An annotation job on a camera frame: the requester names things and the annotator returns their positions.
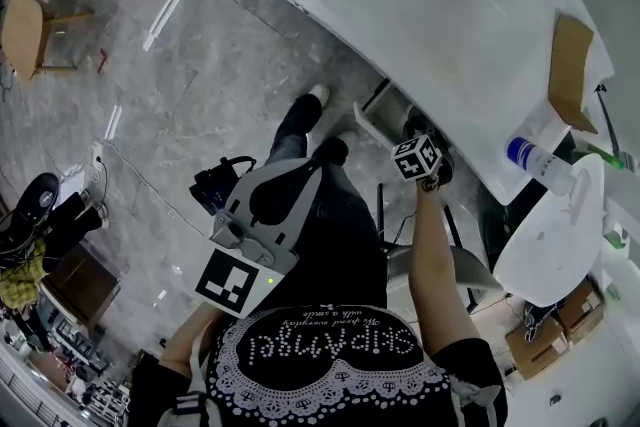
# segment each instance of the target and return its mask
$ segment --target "white sneaker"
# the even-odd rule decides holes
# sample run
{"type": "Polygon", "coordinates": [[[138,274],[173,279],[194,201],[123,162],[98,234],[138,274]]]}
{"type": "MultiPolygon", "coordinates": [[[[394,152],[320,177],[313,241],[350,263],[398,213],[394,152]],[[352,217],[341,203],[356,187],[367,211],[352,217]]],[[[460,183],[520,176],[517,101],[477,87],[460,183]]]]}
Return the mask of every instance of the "white sneaker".
{"type": "Polygon", "coordinates": [[[309,94],[320,100],[320,105],[322,105],[322,107],[327,105],[327,102],[329,101],[329,88],[324,84],[316,84],[313,86],[313,89],[309,91],[309,94]]]}
{"type": "Polygon", "coordinates": [[[102,228],[106,230],[107,228],[109,228],[109,226],[111,226],[111,223],[109,222],[109,210],[107,210],[107,206],[104,203],[100,206],[97,206],[96,210],[98,211],[98,215],[100,216],[100,220],[102,221],[102,228]]]}
{"type": "Polygon", "coordinates": [[[91,193],[88,189],[83,189],[80,193],[80,199],[84,203],[85,208],[89,208],[93,206],[93,198],[91,197],[91,193]]]}
{"type": "Polygon", "coordinates": [[[358,144],[358,140],[360,139],[358,137],[358,134],[356,134],[353,130],[349,130],[348,132],[342,132],[340,135],[336,137],[337,139],[340,139],[344,144],[347,145],[347,149],[349,150],[349,153],[353,151],[353,149],[356,147],[356,144],[358,144]]]}

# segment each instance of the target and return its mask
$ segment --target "grey marble floor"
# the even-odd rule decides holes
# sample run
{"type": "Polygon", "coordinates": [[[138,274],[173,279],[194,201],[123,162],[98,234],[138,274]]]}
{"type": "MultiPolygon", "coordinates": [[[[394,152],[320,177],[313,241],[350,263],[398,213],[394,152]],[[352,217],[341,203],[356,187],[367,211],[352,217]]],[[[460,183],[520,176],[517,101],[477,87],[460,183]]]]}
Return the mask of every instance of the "grey marble floor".
{"type": "MultiPolygon", "coordinates": [[[[87,243],[121,273],[121,292],[103,318],[107,332],[130,350],[157,353],[158,340],[194,307],[181,290],[182,267],[199,232],[210,231],[211,218],[189,194],[193,175],[223,156],[264,161],[293,99],[322,82],[332,97],[310,135],[312,149],[332,131],[355,126],[352,103],[364,101],[381,77],[284,0],[182,0],[148,52],[142,43],[165,0],[48,2],[53,11],[88,7],[95,16],[49,41],[47,64],[73,62],[76,73],[23,83],[2,67],[2,83],[14,87],[0,104],[0,193],[14,205],[39,173],[77,165],[103,137],[114,104],[123,107],[114,146],[104,148],[111,226],[87,243]],[[108,60],[98,74],[101,49],[108,60]]],[[[377,184],[387,184],[393,235],[413,212],[413,191],[397,179],[387,151],[360,134],[347,174],[372,212],[377,184]]],[[[477,180],[464,166],[458,176],[461,185],[446,194],[463,242],[481,251],[477,229],[465,220],[471,202],[457,197],[473,197],[477,180]]],[[[411,231],[408,222],[400,240],[411,231]]]]}

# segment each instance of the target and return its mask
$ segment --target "black pants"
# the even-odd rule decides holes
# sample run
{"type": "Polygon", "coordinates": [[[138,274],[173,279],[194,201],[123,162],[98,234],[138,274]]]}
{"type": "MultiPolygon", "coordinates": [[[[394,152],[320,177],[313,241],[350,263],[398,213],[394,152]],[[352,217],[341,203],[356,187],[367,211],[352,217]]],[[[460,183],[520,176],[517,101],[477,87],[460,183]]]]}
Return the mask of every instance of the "black pants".
{"type": "Polygon", "coordinates": [[[74,192],[49,214],[43,225],[43,229],[51,228],[45,236],[46,249],[42,262],[45,272],[52,272],[60,259],[87,233],[102,226],[102,220],[95,208],[90,207],[83,213],[84,209],[80,194],[74,192]]]}
{"type": "MultiPolygon", "coordinates": [[[[306,134],[321,114],[316,97],[298,98],[276,132],[267,164],[306,157],[306,134]]],[[[329,303],[386,307],[387,260],[369,208],[342,169],[347,154],[336,138],[315,151],[323,162],[322,182],[294,247],[300,260],[261,308],[329,303]]]]}
{"type": "Polygon", "coordinates": [[[38,312],[35,308],[31,310],[29,320],[24,320],[22,315],[19,313],[12,315],[12,318],[18,326],[18,329],[24,333],[24,336],[31,345],[38,345],[38,343],[32,338],[35,337],[40,345],[38,348],[39,350],[51,352],[52,349],[49,339],[47,338],[47,330],[42,325],[38,312]]]}

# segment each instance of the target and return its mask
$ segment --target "black t-shirt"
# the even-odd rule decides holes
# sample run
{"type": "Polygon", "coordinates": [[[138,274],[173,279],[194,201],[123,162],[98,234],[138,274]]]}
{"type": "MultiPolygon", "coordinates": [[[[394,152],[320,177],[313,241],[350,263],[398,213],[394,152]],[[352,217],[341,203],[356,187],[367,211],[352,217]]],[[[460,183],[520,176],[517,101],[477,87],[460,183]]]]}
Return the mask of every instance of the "black t-shirt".
{"type": "MultiPolygon", "coordinates": [[[[486,342],[456,342],[431,361],[409,325],[373,306],[280,308],[234,320],[217,333],[206,370],[222,424],[243,427],[454,426],[452,380],[499,386],[494,407],[504,425],[506,397],[486,342]]],[[[188,386],[161,366],[134,373],[129,425],[156,425],[188,386]]],[[[488,425],[484,407],[462,411],[467,426],[488,425]]]]}

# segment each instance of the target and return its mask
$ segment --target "sleeve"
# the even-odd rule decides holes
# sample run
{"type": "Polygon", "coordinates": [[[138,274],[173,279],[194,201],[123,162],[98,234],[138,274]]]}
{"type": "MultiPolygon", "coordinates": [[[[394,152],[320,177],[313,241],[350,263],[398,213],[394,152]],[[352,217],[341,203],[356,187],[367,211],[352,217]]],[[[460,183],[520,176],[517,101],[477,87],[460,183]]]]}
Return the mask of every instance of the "sleeve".
{"type": "Polygon", "coordinates": [[[157,362],[138,365],[133,371],[129,427],[158,425],[174,399],[184,395],[190,380],[157,362]]]}
{"type": "MultiPolygon", "coordinates": [[[[459,340],[440,350],[432,359],[436,365],[462,381],[475,384],[480,388],[500,386],[500,393],[493,404],[496,409],[498,426],[502,427],[505,424],[507,421],[507,395],[500,370],[498,370],[487,342],[480,338],[459,340]]],[[[474,427],[488,425],[484,408],[470,404],[463,411],[467,425],[474,427]]]]}
{"type": "Polygon", "coordinates": [[[49,274],[49,272],[51,272],[51,270],[47,270],[45,268],[44,255],[46,248],[47,246],[43,239],[36,240],[35,248],[30,258],[31,264],[29,265],[29,273],[33,278],[34,283],[40,282],[47,274],[49,274]]]}

